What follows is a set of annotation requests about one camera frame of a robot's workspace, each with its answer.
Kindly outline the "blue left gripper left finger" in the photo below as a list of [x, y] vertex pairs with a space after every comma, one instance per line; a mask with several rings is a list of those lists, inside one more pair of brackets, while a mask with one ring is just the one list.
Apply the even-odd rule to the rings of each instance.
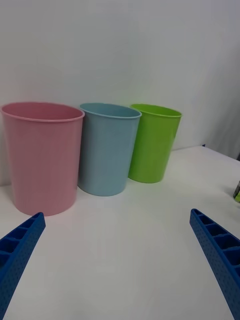
[[45, 227], [44, 214], [38, 212], [0, 240], [0, 319]]

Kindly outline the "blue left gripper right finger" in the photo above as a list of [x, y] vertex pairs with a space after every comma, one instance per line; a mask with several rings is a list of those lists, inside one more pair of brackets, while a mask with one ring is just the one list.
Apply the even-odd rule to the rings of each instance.
[[189, 224], [235, 320], [240, 319], [240, 240], [193, 208]]

